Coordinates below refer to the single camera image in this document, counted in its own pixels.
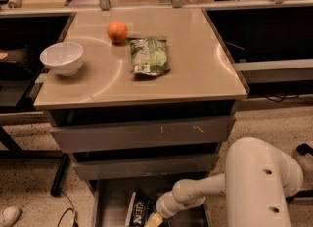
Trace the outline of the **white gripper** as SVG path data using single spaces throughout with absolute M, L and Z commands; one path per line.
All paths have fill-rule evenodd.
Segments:
M 159 227 L 163 223 L 163 218 L 173 217 L 182 210 L 183 205 L 179 203 L 172 192 L 166 192 L 156 201 L 156 211 L 151 214 L 144 227 Z

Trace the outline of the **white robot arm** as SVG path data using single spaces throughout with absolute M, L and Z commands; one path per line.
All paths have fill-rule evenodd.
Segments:
M 223 174 L 177 181 L 157 199 L 144 227 L 159 227 L 217 195 L 226 197 L 227 227 L 291 227 L 286 198 L 302 184 L 303 172 L 294 158 L 261 139 L 241 138 L 230 146 Z

